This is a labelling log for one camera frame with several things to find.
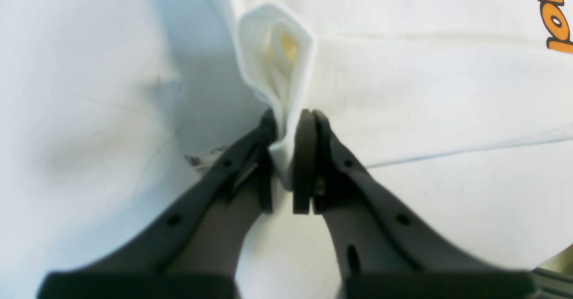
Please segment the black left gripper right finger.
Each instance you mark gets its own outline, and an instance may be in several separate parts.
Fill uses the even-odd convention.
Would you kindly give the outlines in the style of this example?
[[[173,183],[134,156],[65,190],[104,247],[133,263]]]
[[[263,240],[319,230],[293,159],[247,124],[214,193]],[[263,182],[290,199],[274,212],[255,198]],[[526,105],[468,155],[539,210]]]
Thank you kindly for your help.
[[[534,299],[529,272],[461,250],[378,183],[321,111],[302,111],[295,132],[293,212],[323,217],[344,299]]]

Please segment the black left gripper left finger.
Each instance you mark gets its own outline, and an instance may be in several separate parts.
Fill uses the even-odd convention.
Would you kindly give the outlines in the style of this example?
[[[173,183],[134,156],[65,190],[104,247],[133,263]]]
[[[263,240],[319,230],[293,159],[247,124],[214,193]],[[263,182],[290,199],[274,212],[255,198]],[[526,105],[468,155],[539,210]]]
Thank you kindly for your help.
[[[273,211],[271,110],[232,144],[192,188],[137,236],[96,262],[52,272],[40,299],[239,299],[235,285],[246,234]]]

